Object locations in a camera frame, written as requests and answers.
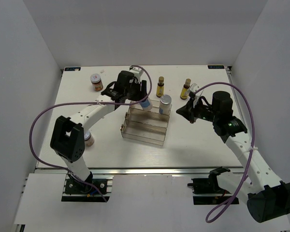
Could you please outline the white blue jar silver lid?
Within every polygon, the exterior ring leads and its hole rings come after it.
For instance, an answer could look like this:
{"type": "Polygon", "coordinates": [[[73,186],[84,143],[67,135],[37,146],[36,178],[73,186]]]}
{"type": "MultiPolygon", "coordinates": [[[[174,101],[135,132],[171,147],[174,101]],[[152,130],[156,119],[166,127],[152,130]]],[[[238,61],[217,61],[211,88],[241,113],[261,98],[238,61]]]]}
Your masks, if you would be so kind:
{"type": "Polygon", "coordinates": [[[143,101],[140,101],[139,102],[139,105],[141,106],[141,108],[144,110],[144,111],[151,111],[152,107],[153,107],[153,104],[151,102],[151,99],[150,98],[146,98],[145,100],[143,101]]]}

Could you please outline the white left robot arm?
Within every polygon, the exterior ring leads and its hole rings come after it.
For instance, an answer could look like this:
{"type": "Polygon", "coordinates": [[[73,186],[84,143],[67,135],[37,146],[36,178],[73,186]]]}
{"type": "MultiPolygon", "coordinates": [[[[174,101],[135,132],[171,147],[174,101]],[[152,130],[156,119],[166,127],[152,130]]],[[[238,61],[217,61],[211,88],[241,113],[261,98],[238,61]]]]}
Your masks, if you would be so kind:
{"type": "Polygon", "coordinates": [[[82,193],[92,189],[92,172],[83,158],[85,133],[104,116],[126,105],[126,100],[137,103],[147,100],[147,81],[141,79],[143,73],[140,67],[121,71],[117,80],[105,87],[96,101],[70,117],[56,119],[50,147],[65,162],[82,193]]]}

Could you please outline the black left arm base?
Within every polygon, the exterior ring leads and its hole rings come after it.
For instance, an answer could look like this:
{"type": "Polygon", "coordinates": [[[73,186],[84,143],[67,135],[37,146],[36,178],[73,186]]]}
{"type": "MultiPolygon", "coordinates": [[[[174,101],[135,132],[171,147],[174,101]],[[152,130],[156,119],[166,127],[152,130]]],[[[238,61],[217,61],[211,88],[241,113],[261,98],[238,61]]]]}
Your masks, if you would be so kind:
{"type": "Polygon", "coordinates": [[[101,192],[89,185],[77,182],[70,174],[66,175],[62,202],[81,202],[81,203],[105,203],[109,200],[112,191],[112,180],[105,178],[93,178],[92,184],[101,192]]]}

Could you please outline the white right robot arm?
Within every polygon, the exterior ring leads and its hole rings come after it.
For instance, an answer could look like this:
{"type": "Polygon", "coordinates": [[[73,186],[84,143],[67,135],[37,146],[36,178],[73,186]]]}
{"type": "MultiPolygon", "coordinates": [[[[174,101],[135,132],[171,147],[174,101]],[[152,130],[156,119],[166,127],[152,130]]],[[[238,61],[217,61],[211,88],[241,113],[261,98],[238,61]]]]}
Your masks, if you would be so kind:
{"type": "Polygon", "coordinates": [[[241,179],[230,169],[220,167],[209,174],[209,188],[219,193],[223,189],[247,205],[250,215],[262,223],[290,213],[290,183],[285,183],[275,174],[263,159],[256,147],[252,147],[252,138],[240,119],[233,115],[233,100],[228,92],[216,91],[212,103],[208,104],[203,96],[191,97],[186,105],[176,113],[190,123],[197,119],[213,124],[215,133],[235,154],[243,167],[248,168],[244,181],[238,189],[241,179]]]}

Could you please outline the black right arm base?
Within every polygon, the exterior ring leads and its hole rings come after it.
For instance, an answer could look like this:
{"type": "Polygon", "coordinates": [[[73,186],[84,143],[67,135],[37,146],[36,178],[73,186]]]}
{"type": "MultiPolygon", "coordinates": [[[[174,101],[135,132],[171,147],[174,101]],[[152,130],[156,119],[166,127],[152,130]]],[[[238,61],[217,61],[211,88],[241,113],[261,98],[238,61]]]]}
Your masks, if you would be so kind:
{"type": "Polygon", "coordinates": [[[225,189],[218,186],[217,176],[230,172],[226,167],[218,167],[211,170],[207,178],[193,178],[187,184],[193,192],[194,205],[219,205],[228,200],[232,195],[225,189]]]}

